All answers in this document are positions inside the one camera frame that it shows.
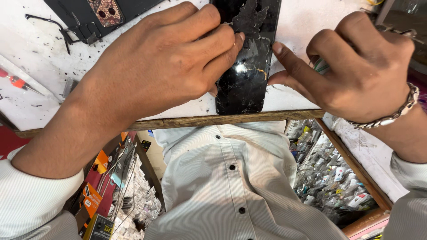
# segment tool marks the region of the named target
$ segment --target shattered glass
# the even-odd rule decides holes
[[[270,70],[280,0],[212,0],[234,32],[246,35],[234,65],[216,82],[220,115],[260,112]]]

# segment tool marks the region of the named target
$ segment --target fingernail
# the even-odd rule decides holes
[[[283,46],[282,46],[282,44],[281,43],[279,43],[279,42],[275,42],[274,44],[273,44],[273,51],[276,53],[276,54],[280,54],[281,52],[282,52],[282,49],[283,49]]]
[[[246,39],[246,36],[243,32],[239,32],[239,36],[241,37],[241,39],[244,41]]]

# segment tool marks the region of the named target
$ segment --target red wall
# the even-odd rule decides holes
[[[7,155],[19,148],[24,146],[30,141],[30,139],[23,139],[18,137],[12,130],[6,128],[6,126],[0,126],[0,156],[1,159],[6,159]]]

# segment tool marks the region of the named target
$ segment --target orange screwdriver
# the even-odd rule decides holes
[[[30,86],[24,80],[20,79],[17,76],[9,76],[9,73],[7,73],[5,70],[1,68],[0,68],[0,77],[7,77],[10,80],[10,83],[12,83],[12,85],[14,85],[17,88],[24,89],[25,91],[29,89],[37,94],[44,96],[43,94],[41,94],[41,92],[35,90],[32,86]]]

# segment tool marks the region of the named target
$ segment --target silver bracelet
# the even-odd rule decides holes
[[[417,104],[418,95],[420,94],[420,90],[418,87],[414,86],[412,83],[407,83],[409,85],[409,94],[406,102],[399,108],[397,112],[387,117],[383,117],[377,120],[374,120],[369,123],[355,123],[353,121],[346,120],[349,124],[354,126],[354,129],[363,129],[363,128],[376,128],[378,126],[385,126],[393,123],[400,116],[406,115],[411,108]]]

